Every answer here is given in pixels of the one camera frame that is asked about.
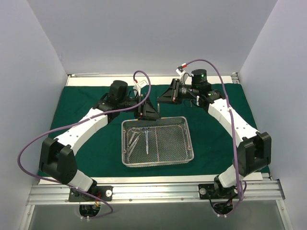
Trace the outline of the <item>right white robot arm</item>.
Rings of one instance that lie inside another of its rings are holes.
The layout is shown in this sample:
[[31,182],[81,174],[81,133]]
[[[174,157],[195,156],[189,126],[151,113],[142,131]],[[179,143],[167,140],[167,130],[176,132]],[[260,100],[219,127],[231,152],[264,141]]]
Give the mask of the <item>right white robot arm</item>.
[[207,80],[205,69],[191,74],[182,68],[176,70],[179,78],[157,99],[159,104],[181,104],[191,99],[197,107],[215,118],[233,139],[236,148],[233,163],[214,179],[213,192],[223,198],[246,176],[270,165],[272,138],[249,125],[230,105],[225,91],[216,90]]

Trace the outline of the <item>steel forceps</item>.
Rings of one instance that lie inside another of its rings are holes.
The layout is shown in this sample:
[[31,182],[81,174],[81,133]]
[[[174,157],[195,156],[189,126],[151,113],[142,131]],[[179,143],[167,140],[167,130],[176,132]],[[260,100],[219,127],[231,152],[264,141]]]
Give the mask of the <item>steel forceps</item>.
[[149,128],[146,128],[144,133],[145,133],[146,154],[149,155]]

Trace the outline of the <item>wire mesh instrument tray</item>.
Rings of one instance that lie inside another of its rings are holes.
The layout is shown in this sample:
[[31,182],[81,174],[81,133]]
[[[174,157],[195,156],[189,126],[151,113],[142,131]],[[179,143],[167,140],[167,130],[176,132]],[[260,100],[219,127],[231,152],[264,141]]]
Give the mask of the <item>wire mesh instrument tray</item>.
[[[131,130],[139,128],[140,137],[128,158]],[[149,155],[146,154],[145,129],[149,128]],[[185,117],[163,117],[155,121],[125,120],[121,124],[122,163],[126,167],[153,167],[188,163],[194,151]]]

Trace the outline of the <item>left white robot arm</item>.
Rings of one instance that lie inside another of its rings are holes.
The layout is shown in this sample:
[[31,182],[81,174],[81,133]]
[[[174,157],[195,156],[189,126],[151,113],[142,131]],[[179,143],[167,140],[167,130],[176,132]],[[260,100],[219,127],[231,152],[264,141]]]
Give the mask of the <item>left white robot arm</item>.
[[96,197],[96,181],[78,169],[78,150],[97,131],[107,126],[121,112],[133,112],[135,118],[156,120],[160,118],[149,99],[149,93],[141,94],[148,85],[147,80],[134,81],[131,97],[128,84],[115,80],[101,99],[74,125],[67,126],[65,132],[55,138],[46,138],[42,143],[39,169],[57,182],[80,190],[80,196],[91,201]]

